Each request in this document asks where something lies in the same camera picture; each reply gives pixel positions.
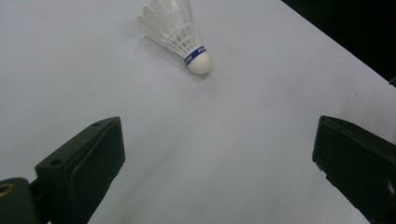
shuttlecock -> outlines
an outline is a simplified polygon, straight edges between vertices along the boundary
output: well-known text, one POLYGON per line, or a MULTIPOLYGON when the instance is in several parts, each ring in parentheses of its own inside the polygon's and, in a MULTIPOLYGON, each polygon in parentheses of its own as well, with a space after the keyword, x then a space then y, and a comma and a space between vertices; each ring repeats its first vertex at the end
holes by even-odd
POLYGON ((211 59, 199 42, 189 0, 151 0, 139 17, 143 33, 184 58, 197 75, 210 70, 211 59))

shuttlecock cork base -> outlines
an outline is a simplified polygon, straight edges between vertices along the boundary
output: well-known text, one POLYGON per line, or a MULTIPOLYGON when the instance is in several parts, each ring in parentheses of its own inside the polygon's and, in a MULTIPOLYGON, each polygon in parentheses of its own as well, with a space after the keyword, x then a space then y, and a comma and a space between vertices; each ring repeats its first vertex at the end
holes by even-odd
POLYGON ((148 38, 182 57, 194 74, 210 70, 212 62, 199 42, 189 0, 151 0, 143 7, 139 26, 148 38))

blue band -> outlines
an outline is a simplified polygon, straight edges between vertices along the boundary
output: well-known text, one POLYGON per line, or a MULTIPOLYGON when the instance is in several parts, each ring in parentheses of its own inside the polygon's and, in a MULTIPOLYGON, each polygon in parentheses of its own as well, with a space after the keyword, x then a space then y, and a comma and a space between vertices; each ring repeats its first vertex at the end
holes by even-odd
POLYGON ((186 65, 189 65, 192 62, 192 60, 194 60, 196 57, 198 57, 198 55, 204 52, 206 52, 206 49, 204 46, 201 46, 200 48, 193 51, 189 56, 187 56, 187 58, 184 60, 184 63, 186 65))

screw hole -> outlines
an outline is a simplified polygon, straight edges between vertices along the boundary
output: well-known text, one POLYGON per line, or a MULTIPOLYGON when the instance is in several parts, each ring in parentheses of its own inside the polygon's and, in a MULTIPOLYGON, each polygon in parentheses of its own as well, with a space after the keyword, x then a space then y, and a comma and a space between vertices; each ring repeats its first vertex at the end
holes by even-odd
POLYGON ((8 195, 14 189, 15 189, 15 184, 12 183, 0 185, 0 198, 5 195, 8 195))
POLYGON ((55 160, 50 163, 51 166, 57 166, 62 163, 62 160, 55 160))

white table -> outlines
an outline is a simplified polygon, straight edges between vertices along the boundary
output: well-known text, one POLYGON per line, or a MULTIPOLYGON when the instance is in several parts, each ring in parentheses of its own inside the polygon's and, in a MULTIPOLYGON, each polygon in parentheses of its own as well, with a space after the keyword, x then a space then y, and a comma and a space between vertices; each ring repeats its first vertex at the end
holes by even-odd
POLYGON ((0 2, 0 179, 120 116, 90 223, 368 223, 311 160, 318 119, 396 143, 396 89, 280 0, 191 0, 214 67, 143 37, 148 1, 0 2))

